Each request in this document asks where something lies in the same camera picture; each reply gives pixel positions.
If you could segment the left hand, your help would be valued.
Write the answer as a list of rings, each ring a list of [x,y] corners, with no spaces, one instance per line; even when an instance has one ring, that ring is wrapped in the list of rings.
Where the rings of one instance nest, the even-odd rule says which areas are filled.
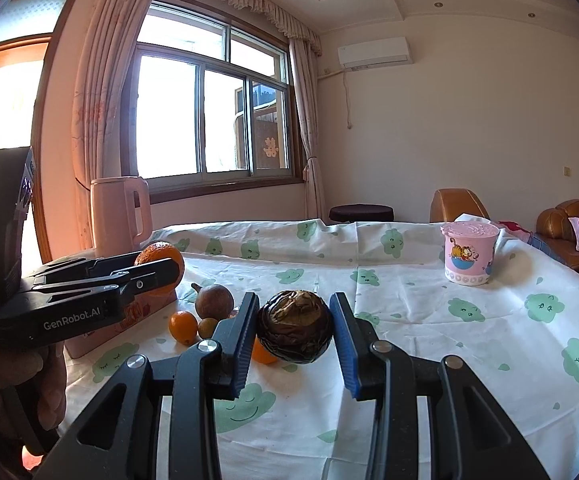
[[[64,344],[0,351],[0,479],[29,479],[22,449],[34,431],[50,434],[66,411]]]

